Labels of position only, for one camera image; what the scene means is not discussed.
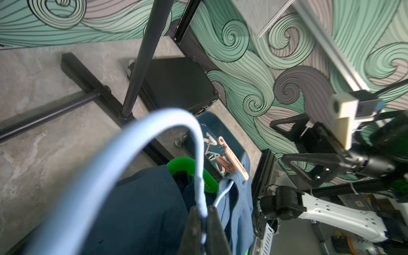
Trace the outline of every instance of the wavy painted wall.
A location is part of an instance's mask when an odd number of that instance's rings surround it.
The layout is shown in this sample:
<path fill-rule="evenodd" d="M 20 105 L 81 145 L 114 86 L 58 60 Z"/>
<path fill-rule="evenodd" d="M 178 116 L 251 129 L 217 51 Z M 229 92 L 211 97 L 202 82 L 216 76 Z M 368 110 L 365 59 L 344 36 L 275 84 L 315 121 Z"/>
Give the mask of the wavy painted wall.
<path fill-rule="evenodd" d="M 407 0 L 309 2 L 371 91 L 408 78 Z M 309 126 L 316 121 L 328 123 L 331 95 L 351 91 L 291 8 L 257 39 L 230 1 L 204 0 L 183 40 L 180 48 L 202 63 L 251 139 L 278 157 L 297 149 L 269 128 L 271 120 L 307 113 Z M 408 109 L 407 91 L 408 86 L 383 95 L 386 110 Z M 367 128 L 365 135 L 372 131 Z M 307 171 L 313 168 L 306 163 L 300 166 Z M 293 171 L 287 172 L 299 183 Z M 357 179 L 344 174 L 325 185 Z"/>
<path fill-rule="evenodd" d="M 180 19 L 185 1 L 174 1 L 167 19 Z M 141 38 L 153 0 L 2 0 L 0 45 L 34 47 Z"/>

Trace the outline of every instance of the black metal pole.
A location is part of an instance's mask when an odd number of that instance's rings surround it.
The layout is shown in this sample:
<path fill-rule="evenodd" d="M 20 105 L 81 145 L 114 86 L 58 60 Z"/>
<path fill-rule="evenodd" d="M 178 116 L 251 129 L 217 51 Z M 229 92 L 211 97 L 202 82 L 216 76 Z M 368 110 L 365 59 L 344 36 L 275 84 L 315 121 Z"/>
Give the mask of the black metal pole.
<path fill-rule="evenodd" d="M 77 109 L 84 104 L 87 104 L 99 97 L 99 92 L 90 92 L 86 95 L 72 100 L 68 103 L 62 104 L 55 108 L 52 108 L 48 111 L 39 113 L 31 118 L 19 121 L 11 126 L 6 127 L 3 130 L 0 130 L 0 143 L 4 142 L 12 137 L 15 137 L 19 134 L 22 134 L 30 129 L 33 129 L 47 121 L 55 119 L 61 115 L 64 115 L 67 112 Z"/>
<path fill-rule="evenodd" d="M 193 20 L 195 11 L 197 10 L 200 2 L 201 0 L 190 0 L 188 2 L 183 16 L 180 19 L 176 31 L 174 32 L 173 40 L 177 45 L 180 45 L 180 42 L 183 39 L 183 36 L 186 33 L 188 26 L 190 25 L 190 22 Z"/>
<path fill-rule="evenodd" d="M 162 35 L 172 5 L 173 0 L 155 0 L 153 3 L 142 45 L 140 46 L 135 67 L 133 68 L 130 78 L 129 88 L 126 93 L 125 101 L 123 102 L 122 115 L 124 117 L 129 117 L 132 114 L 137 95 L 139 94 L 140 87 L 142 86 L 144 76 L 149 68 L 160 36 Z"/>

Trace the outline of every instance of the black metal bar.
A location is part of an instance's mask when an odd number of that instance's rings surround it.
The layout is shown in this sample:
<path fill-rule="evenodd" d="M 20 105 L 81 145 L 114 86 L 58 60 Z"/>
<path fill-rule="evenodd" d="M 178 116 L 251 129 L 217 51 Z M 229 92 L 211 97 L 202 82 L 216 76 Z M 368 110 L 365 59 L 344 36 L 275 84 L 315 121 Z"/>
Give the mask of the black metal bar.
<path fill-rule="evenodd" d="M 385 191 L 388 189 L 388 185 L 385 184 L 382 179 L 371 179 L 365 181 L 355 181 L 353 182 L 353 188 L 359 193 L 371 193 Z M 350 183 L 345 183 L 328 187 L 314 188 L 312 193 L 315 197 L 324 197 L 352 194 L 354 193 L 354 190 L 351 188 Z"/>
<path fill-rule="evenodd" d="M 261 217 L 261 214 L 257 209 L 257 202 L 259 196 L 265 196 L 266 188 L 272 177 L 273 166 L 275 164 L 275 157 L 273 156 L 272 151 L 270 149 L 264 150 L 252 179 L 251 191 L 254 207 L 254 210 L 252 211 L 252 226 L 255 235 L 260 239 L 264 238 L 264 229 L 267 221 Z"/>
<path fill-rule="evenodd" d="M 392 83 L 392 84 L 388 85 L 387 87 L 385 87 L 383 89 L 380 89 L 377 92 L 374 92 L 373 94 L 376 95 L 377 97 L 379 97 L 379 96 L 381 96 L 382 94 L 385 94 L 388 91 L 391 91 L 393 89 L 397 89 L 397 88 L 399 88 L 401 86 L 405 86 L 405 85 L 408 85 L 408 79 Z"/>
<path fill-rule="evenodd" d="M 190 22 L 193 20 L 194 14 L 197 11 L 200 3 L 201 0 L 190 0 L 187 3 L 186 9 L 184 10 L 183 16 L 181 17 L 173 36 L 173 40 L 178 46 L 180 45 L 181 40 L 183 39 L 183 36 L 190 25 Z"/>
<path fill-rule="evenodd" d="M 71 52 L 62 55 L 61 69 L 85 92 L 107 88 Z M 135 119 L 132 114 L 127 118 L 123 117 L 122 104 L 109 89 L 106 89 L 95 102 L 121 128 Z M 143 151 L 159 166 L 167 164 L 174 158 L 156 139 L 153 139 Z"/>
<path fill-rule="evenodd" d="M 153 2 L 149 21 L 143 35 L 142 45 L 140 45 L 135 67 L 130 78 L 129 88 L 123 102 L 122 115 L 124 117 L 129 117 L 132 114 L 132 109 L 142 86 L 144 76 L 149 68 L 172 5 L 173 0 L 155 0 Z"/>
<path fill-rule="evenodd" d="M 81 107 L 98 98 L 100 92 L 89 92 L 80 98 L 72 100 L 68 103 L 59 105 L 42 113 L 39 113 L 33 117 L 27 118 L 25 120 L 19 121 L 11 126 L 6 127 L 0 131 L 0 143 L 4 142 L 12 137 L 22 134 L 30 129 L 33 129 L 43 123 L 53 120 L 61 115 L 66 114 L 72 110 Z"/>

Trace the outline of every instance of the green swirl pattern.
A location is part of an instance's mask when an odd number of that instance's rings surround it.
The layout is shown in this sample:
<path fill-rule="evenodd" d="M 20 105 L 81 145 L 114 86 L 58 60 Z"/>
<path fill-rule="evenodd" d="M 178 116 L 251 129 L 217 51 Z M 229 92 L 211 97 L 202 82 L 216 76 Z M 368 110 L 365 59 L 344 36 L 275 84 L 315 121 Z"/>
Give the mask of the green swirl pattern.
<path fill-rule="evenodd" d="M 299 34 L 299 43 L 296 49 L 289 56 L 275 56 L 270 47 L 275 49 L 287 47 L 290 38 L 285 35 L 285 32 L 292 27 L 296 28 Z M 313 35 L 298 14 L 289 14 L 278 20 L 269 32 L 268 39 L 265 36 L 257 39 L 254 33 L 251 33 L 251 38 L 261 59 L 274 69 L 288 69 L 302 63 L 315 47 Z"/>
<path fill-rule="evenodd" d="M 33 14 L 37 16 L 39 20 L 51 27 L 55 27 L 58 29 L 69 29 L 76 26 L 81 22 L 86 11 L 86 0 L 76 0 L 73 11 L 66 16 L 58 16 L 52 13 L 47 7 L 47 0 L 28 0 L 27 3 L 30 6 Z M 60 7 L 70 6 L 70 1 L 67 0 L 59 0 L 55 3 Z"/>
<path fill-rule="evenodd" d="M 408 61 L 408 43 L 392 43 L 371 53 L 366 61 L 367 75 L 378 79 L 389 77 L 397 70 L 392 64 L 392 61 L 397 59 Z M 399 98 L 406 92 L 408 92 L 407 85 L 391 90 L 380 98 L 389 102 Z"/>
<path fill-rule="evenodd" d="M 260 91 L 260 94 L 252 93 L 244 98 L 243 106 L 248 115 L 260 116 L 268 111 L 274 100 L 272 91 L 274 79 L 268 67 L 255 53 L 246 51 L 239 60 L 234 62 L 210 59 L 225 73 L 252 84 Z"/>
<path fill-rule="evenodd" d="M 48 0 L 48 9 L 39 9 L 44 1 L 1 1 L 0 44 L 35 47 L 141 38 L 153 5 L 153 0 L 140 0 L 113 14 L 78 22 L 79 13 L 83 17 L 79 7 L 85 0 Z M 172 21 L 181 18 L 185 8 L 185 3 L 174 1 L 163 35 Z"/>
<path fill-rule="evenodd" d="M 259 134 L 269 144 L 272 151 L 275 153 L 299 153 L 294 143 L 262 124 L 257 118 L 254 118 L 254 123 Z"/>
<path fill-rule="evenodd" d="M 248 47 L 248 29 L 238 20 L 231 20 L 225 24 L 222 29 L 222 41 L 219 40 L 211 25 L 210 13 L 205 4 L 200 4 L 190 26 L 204 50 L 216 60 L 236 61 L 242 57 Z"/>
<path fill-rule="evenodd" d="M 253 85 L 223 71 L 209 71 L 207 77 L 210 81 L 217 81 L 222 84 L 225 90 L 226 107 L 259 149 L 269 148 L 270 145 L 259 135 L 253 117 L 245 113 L 242 104 L 247 95 L 259 94 L 259 91 Z"/>
<path fill-rule="evenodd" d="M 371 91 L 383 86 L 375 85 L 369 77 L 386 78 L 395 72 L 391 61 L 407 60 L 404 38 L 408 37 L 408 4 L 400 0 L 333 1 L 333 36 L 336 45 L 345 53 Z M 390 41 L 400 32 L 401 41 Z M 347 92 L 343 82 L 337 82 L 337 70 L 330 69 L 330 81 L 338 93 Z M 408 91 L 408 86 L 392 90 L 381 98 L 392 101 Z"/>

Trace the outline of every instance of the concrete floor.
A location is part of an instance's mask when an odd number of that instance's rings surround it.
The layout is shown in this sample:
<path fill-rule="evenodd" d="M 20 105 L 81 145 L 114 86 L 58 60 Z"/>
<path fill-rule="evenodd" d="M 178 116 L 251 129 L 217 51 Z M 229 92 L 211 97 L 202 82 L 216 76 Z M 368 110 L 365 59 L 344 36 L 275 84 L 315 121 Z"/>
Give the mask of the concrete floor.
<path fill-rule="evenodd" d="M 0 51 L 0 128 L 32 114 L 40 106 L 81 92 L 60 69 L 64 52 L 73 52 L 123 102 L 129 84 L 126 66 L 130 59 L 137 57 L 141 41 Z M 169 37 L 161 38 L 155 58 L 181 56 L 182 52 Z M 210 111 L 222 117 L 244 145 L 251 159 L 253 176 L 260 151 L 220 101 Z M 140 99 L 133 113 L 136 118 L 148 113 Z M 0 144 L 0 254 L 42 221 L 70 179 L 119 131 L 120 128 L 92 102 Z M 174 139 L 185 131 L 168 130 L 157 139 L 174 156 L 186 155 L 183 149 L 173 145 Z M 141 153 L 122 177 L 154 165 Z"/>

